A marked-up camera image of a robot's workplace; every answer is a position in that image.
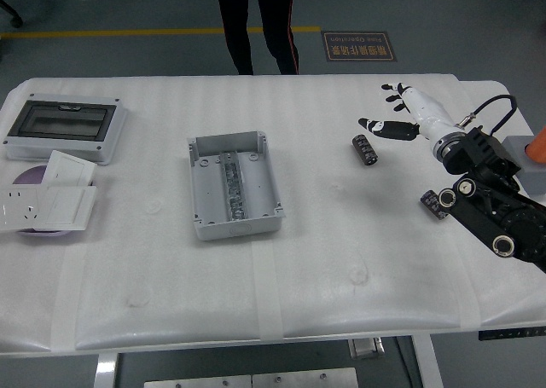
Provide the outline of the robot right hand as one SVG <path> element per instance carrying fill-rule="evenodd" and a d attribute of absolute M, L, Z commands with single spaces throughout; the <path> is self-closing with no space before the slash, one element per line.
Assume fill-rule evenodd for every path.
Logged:
<path fill-rule="evenodd" d="M 424 92 L 402 83 L 383 84 L 381 88 L 394 92 L 386 98 L 387 102 L 399 101 L 394 111 L 407 110 L 414 122 L 360 118 L 358 123 L 372 134 L 400 141 L 412 141 L 418 135 L 423 135 L 432 144 L 447 136 L 463 134 L 462 130 L 455 126 L 443 105 Z"/>

